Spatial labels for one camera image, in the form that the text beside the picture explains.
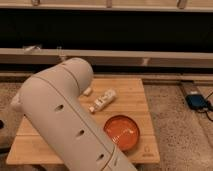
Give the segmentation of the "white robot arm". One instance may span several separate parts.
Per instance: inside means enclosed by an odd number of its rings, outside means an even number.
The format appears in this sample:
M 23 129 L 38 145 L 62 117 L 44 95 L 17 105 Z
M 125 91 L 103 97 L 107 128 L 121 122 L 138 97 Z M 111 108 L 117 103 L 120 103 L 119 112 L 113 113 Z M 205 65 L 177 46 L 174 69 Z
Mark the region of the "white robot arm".
M 72 58 L 28 78 L 11 106 L 70 171 L 137 171 L 78 100 L 92 79 L 91 65 Z

